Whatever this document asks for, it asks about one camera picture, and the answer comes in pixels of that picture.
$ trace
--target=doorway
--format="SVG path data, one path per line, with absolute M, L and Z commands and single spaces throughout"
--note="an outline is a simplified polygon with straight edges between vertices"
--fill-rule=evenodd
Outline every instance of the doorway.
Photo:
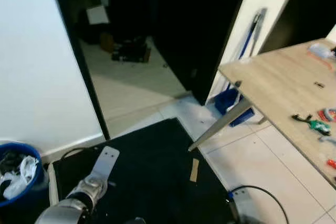
M 107 139 L 119 116 L 190 91 L 205 103 L 241 1 L 58 0 Z

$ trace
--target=baseboard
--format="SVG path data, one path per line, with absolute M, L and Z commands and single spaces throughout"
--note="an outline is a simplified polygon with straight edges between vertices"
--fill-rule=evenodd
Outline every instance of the baseboard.
M 100 144 L 100 143 L 103 143 L 103 142 L 105 142 L 105 138 L 104 138 L 102 133 L 82 138 L 80 140 L 72 142 L 71 144 L 63 145 L 59 148 L 55 148 L 55 149 L 47 151 L 45 153 L 41 153 L 42 163 L 46 164 L 46 163 L 51 163 L 51 162 L 54 162 L 56 160 L 59 160 L 65 152 L 67 152 L 67 151 L 69 151 L 73 148 L 91 147 L 91 146 L 94 146 L 96 144 Z

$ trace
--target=red tool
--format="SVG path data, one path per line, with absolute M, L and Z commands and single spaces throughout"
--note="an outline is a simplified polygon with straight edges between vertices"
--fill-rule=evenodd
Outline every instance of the red tool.
M 336 169 L 336 161 L 335 160 L 328 159 L 327 164 Z

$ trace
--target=door frame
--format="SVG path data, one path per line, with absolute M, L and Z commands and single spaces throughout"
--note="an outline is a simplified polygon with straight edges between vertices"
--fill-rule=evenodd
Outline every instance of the door frame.
M 80 72 L 82 74 L 82 77 L 84 79 L 85 86 L 86 86 L 86 88 L 89 92 L 89 96 L 90 96 L 90 99 L 91 99 L 91 102 L 92 102 L 92 105 L 93 105 L 93 109 L 96 112 L 97 119 L 98 119 L 98 122 L 100 124 L 101 130 L 103 132 L 105 140 L 110 140 L 110 134 L 109 134 L 109 131 L 108 131 L 108 128 L 107 128 L 106 121 L 104 119 L 102 110 L 101 110 L 101 106 L 100 106 L 99 101 L 98 101 L 97 93 L 96 93 L 96 91 L 94 89 L 94 86 L 93 86 L 93 82 L 92 82 L 92 79 L 91 79 L 91 76 L 90 76 L 89 68 L 88 68 L 88 65 L 85 61 L 83 51 L 82 51 L 82 49 L 79 45 L 79 40 L 76 36 L 73 22 L 71 21 L 71 16 L 70 16 L 70 11 L 69 11 L 67 0 L 56 0 L 56 2 L 59 6 L 60 14 L 61 14 L 61 17 L 63 19 L 64 26 L 66 28 L 66 32 L 68 34 L 70 44 L 71 44 L 72 49 L 74 51 L 73 54 L 75 55 L 76 61 L 78 63 L 79 70 L 80 70 Z

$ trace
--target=wooden chip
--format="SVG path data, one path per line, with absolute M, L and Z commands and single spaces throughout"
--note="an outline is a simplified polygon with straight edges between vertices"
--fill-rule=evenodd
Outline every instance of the wooden chip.
M 193 168 L 192 168 L 191 174 L 190 174 L 190 181 L 192 181 L 192 182 L 197 181 L 198 164 L 199 164 L 198 159 L 194 158 L 193 159 Z

